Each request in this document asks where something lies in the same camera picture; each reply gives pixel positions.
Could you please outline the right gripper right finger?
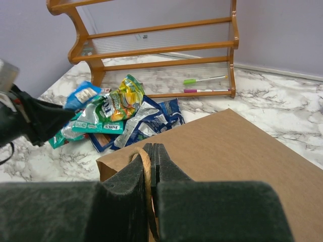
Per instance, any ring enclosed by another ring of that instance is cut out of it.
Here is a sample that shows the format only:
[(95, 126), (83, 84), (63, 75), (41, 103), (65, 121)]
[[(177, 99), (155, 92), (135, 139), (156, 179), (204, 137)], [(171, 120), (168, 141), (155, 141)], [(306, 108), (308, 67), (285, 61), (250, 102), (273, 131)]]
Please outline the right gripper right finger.
[(276, 191), (261, 181), (194, 181), (163, 144), (151, 151), (160, 241), (293, 241)]

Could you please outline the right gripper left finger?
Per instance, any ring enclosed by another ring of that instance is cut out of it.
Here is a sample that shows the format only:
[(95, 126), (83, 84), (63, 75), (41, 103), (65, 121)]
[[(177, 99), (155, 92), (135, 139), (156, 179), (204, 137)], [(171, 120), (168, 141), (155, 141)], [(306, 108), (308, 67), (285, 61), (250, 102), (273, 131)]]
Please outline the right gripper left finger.
[(1, 241), (148, 241), (140, 156), (104, 182), (1, 184)]

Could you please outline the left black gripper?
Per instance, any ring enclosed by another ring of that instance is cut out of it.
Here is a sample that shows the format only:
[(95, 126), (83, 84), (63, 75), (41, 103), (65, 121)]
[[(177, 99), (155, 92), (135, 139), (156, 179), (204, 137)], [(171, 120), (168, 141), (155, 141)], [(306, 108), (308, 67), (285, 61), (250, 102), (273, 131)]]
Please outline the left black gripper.
[(1, 148), (18, 137), (27, 136), (42, 146), (75, 116), (75, 111), (31, 97), (14, 85), (1, 91)]

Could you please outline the teal snack packet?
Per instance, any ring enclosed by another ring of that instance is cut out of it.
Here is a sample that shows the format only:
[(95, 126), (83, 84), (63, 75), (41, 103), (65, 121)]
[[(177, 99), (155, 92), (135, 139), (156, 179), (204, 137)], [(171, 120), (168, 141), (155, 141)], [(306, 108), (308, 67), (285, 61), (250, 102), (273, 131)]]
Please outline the teal snack packet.
[(66, 126), (57, 132), (48, 142), (53, 149), (56, 149), (70, 142), (80, 141), (86, 138), (87, 135), (85, 133), (75, 132), (72, 130), (72, 127)]

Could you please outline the small light blue snack packet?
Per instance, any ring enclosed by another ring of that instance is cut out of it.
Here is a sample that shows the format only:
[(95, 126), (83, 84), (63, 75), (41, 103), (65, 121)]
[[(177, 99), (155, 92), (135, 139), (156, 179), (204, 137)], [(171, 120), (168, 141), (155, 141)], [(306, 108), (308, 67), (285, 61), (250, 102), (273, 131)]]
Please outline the small light blue snack packet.
[(88, 81), (82, 82), (74, 92), (72, 92), (66, 100), (64, 109), (79, 110), (83, 109), (101, 92), (101, 88), (94, 86)]

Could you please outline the green snack packet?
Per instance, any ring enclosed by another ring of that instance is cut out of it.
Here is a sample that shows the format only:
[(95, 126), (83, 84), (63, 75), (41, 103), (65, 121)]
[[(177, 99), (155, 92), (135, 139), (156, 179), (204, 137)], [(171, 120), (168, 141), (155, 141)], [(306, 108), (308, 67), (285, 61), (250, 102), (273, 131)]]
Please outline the green snack packet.
[(103, 96), (89, 103), (72, 125), (72, 131), (78, 133), (98, 133), (120, 135), (124, 131), (124, 121), (108, 121), (105, 115), (112, 114), (111, 102)]

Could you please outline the brown paper bag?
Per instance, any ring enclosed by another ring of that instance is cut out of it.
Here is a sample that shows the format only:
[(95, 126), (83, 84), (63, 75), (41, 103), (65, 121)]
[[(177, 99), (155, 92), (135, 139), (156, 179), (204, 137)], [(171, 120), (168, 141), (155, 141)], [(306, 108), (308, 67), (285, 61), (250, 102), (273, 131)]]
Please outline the brown paper bag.
[(136, 148), (163, 144), (196, 182), (262, 181), (278, 194), (293, 241), (322, 241), (322, 170), (227, 109), (98, 159), (101, 182), (130, 162)]

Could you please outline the yellow green Fox's candy bag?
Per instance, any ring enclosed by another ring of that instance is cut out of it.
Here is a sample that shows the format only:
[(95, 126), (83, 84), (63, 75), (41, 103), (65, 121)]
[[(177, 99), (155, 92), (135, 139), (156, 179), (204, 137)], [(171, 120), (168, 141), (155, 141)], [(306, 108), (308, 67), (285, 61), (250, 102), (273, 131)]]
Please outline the yellow green Fox's candy bag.
[(117, 90), (106, 95), (108, 104), (102, 110), (109, 122), (129, 119), (139, 110), (144, 95), (141, 84), (128, 74)]

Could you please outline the blue white snack bag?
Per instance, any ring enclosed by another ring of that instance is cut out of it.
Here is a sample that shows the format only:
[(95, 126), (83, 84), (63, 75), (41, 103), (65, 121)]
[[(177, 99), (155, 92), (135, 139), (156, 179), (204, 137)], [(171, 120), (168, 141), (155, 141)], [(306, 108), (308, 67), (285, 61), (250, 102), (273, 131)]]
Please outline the blue white snack bag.
[(177, 98), (156, 103), (144, 96), (139, 110), (126, 121), (123, 133), (116, 137), (111, 149), (122, 149), (184, 123)]

